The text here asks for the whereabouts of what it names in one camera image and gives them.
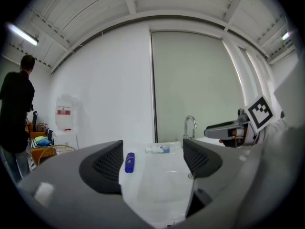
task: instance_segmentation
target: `faucet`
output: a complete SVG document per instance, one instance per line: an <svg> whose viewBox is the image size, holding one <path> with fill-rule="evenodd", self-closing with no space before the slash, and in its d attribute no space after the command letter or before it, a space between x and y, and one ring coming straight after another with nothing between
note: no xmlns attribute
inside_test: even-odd
<svg viewBox="0 0 305 229"><path fill-rule="evenodd" d="M196 119L193 116L189 115L189 116L187 116L185 118L185 121L184 121L184 135L183 135L183 139L189 139L189 136L187 134L187 122L189 120L192 120L193 123L194 123L193 136L191 138L195 138L195 129L197 128L197 121L196 121Z"/></svg>

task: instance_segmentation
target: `ceiling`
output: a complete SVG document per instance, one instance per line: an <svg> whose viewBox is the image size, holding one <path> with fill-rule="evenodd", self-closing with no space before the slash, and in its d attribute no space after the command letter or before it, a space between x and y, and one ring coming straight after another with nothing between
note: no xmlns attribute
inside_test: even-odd
<svg viewBox="0 0 305 229"><path fill-rule="evenodd" d="M293 50L284 12L273 0L32 0L17 26L39 40L33 46L10 34L6 57L32 54L53 71L79 45L116 24L149 16L181 15L210 21L241 35L269 62Z"/></svg>

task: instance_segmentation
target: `roller blind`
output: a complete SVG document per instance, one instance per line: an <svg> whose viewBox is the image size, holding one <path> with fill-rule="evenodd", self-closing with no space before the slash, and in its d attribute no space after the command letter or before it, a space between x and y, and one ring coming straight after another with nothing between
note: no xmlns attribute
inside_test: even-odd
<svg viewBox="0 0 305 229"><path fill-rule="evenodd" d="M182 140L193 115L196 138L209 125L234 120L244 107L241 85L221 40L186 32L153 32L158 142ZM188 135L193 124L188 123Z"/></svg>

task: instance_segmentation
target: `fluorescent light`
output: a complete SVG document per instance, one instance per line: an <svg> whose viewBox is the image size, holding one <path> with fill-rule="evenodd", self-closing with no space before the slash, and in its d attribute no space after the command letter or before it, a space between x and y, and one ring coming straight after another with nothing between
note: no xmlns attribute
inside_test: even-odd
<svg viewBox="0 0 305 229"><path fill-rule="evenodd" d="M29 35L28 33L26 33L25 31L23 31L22 29L19 29L17 26L10 23L8 23L8 28L11 32L16 33L17 35L21 36L23 39L37 46L38 40L32 37L31 35Z"/></svg>
<svg viewBox="0 0 305 229"><path fill-rule="evenodd" d="M290 36L289 32L286 32L286 33L282 36L282 40L285 41L289 36Z"/></svg>

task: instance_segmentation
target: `sink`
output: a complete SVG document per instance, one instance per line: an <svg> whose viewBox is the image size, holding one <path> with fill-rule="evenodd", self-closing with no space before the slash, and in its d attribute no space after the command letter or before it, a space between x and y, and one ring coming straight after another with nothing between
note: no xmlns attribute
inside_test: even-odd
<svg viewBox="0 0 305 229"><path fill-rule="evenodd" d="M141 203L172 203L189 199L193 181L180 147L171 147L169 154L147 154L139 185Z"/></svg>
<svg viewBox="0 0 305 229"><path fill-rule="evenodd" d="M165 228L185 220L193 180L183 158L181 142L170 145L168 154L147 154L145 146L124 146L135 153L133 173L120 170L120 184L126 204L155 228Z"/></svg>

